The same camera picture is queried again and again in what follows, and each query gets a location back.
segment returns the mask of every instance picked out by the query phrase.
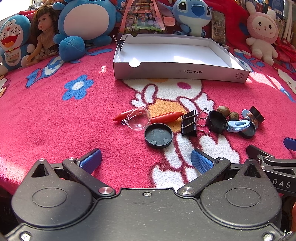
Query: doraemon plush toy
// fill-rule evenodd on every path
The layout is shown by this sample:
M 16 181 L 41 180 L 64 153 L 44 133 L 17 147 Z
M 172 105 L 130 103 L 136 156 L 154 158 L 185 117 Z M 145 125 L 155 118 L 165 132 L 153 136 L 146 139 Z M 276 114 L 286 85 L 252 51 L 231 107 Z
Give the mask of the doraemon plush toy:
M 8 71 L 26 66 L 26 58 L 35 50 L 33 44 L 25 44 L 30 35 L 31 23 L 24 15 L 7 20 L 0 29 L 0 76 Z
M 64 61 L 84 55 L 85 44 L 104 46 L 111 43 L 108 34 L 120 22 L 121 14 L 109 0 L 65 0 L 68 4 L 54 3 L 53 9 L 62 10 L 59 16 L 59 34 L 54 42 Z
M 158 2 L 161 8 L 167 8 L 173 13 L 174 18 L 180 23 L 182 31 L 174 34 L 205 37 L 202 29 L 212 19 L 212 12 L 208 5 L 202 0 L 177 0 L 173 7 Z

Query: nut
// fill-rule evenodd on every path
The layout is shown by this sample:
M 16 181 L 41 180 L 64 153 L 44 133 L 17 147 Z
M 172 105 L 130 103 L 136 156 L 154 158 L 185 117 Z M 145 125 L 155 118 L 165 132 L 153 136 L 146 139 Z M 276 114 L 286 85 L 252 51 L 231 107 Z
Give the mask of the nut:
M 230 121 L 238 121 L 239 120 L 239 114 L 237 112 L 231 112 L 229 115 Z
M 220 112 L 225 117 L 230 115 L 230 109 L 227 106 L 221 105 L 217 108 L 217 111 Z

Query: stitch plush toy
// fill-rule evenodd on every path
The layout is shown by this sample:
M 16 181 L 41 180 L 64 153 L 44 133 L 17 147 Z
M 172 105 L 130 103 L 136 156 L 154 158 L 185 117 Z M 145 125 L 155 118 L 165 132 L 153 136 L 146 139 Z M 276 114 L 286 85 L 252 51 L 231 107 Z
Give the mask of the stitch plush toy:
M 26 58 L 35 50 L 33 44 L 25 44 L 29 38 L 31 23 L 24 15 L 7 20 L 0 29 L 0 76 L 8 71 L 26 66 Z
M 109 0 L 65 0 L 55 3 L 59 16 L 59 34 L 54 42 L 59 45 L 61 59 L 68 62 L 81 58 L 85 44 L 104 46 L 111 43 L 108 34 L 120 22 L 121 14 Z
M 212 12 L 204 1 L 177 0 L 173 7 L 160 2 L 158 4 L 161 9 L 169 9 L 176 21 L 180 23 L 182 31 L 175 31 L 174 34 L 205 37 L 205 31 L 202 28 L 211 21 Z
M 252 55 L 269 65 L 273 65 L 272 57 L 277 58 L 278 54 L 273 44 L 278 37 L 278 28 L 275 23 L 276 13 L 268 10 L 267 14 L 256 12 L 252 2 L 246 2 L 250 16 L 247 20 L 247 29 L 251 38 L 246 39 L 247 45 L 251 46 Z

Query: black binder clip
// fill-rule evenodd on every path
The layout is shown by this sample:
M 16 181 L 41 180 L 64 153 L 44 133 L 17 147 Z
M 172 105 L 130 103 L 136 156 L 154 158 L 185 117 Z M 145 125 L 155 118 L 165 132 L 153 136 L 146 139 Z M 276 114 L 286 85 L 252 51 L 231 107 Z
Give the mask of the black binder clip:
M 197 118 L 198 115 L 200 115 L 201 113 L 203 113 L 203 111 L 207 111 L 207 116 L 206 117 L 199 117 Z M 181 123 L 181 135 L 187 135 L 187 136 L 193 136 L 196 137 L 197 136 L 197 132 L 203 132 L 206 135 L 208 135 L 210 133 L 211 130 L 209 130 L 208 133 L 206 133 L 203 130 L 197 130 L 197 126 L 206 126 L 205 125 L 199 125 L 197 124 L 197 122 L 199 120 L 205 120 L 207 119 L 209 116 L 209 110 L 207 108 L 204 108 L 201 112 L 196 113 L 196 110 L 190 111 L 189 113 L 185 114 L 182 116 L 182 123 Z
M 116 44 L 118 45 L 118 47 L 119 47 L 119 51 L 121 51 L 121 48 L 122 48 L 122 46 L 123 46 L 123 44 L 124 44 L 126 38 L 125 38 L 124 40 L 119 40 L 119 41 L 117 41 L 115 35 L 113 35 L 113 38 L 114 38 L 114 40 L 115 40 L 115 43 L 116 43 Z

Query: blue gripper pad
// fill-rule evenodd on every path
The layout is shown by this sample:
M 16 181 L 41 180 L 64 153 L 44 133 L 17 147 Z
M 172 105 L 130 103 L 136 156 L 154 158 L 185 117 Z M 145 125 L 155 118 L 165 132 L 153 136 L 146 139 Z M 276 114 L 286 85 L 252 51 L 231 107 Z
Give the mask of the blue gripper pad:
M 287 149 L 296 151 L 296 140 L 290 137 L 284 139 L 284 145 Z
M 216 160 L 199 149 L 194 149 L 191 152 L 192 165 L 201 173 L 204 174 L 216 165 Z
M 101 164 L 101 161 L 102 153 L 97 149 L 94 153 L 81 161 L 79 167 L 87 171 L 89 174 L 92 174 L 92 172 Z

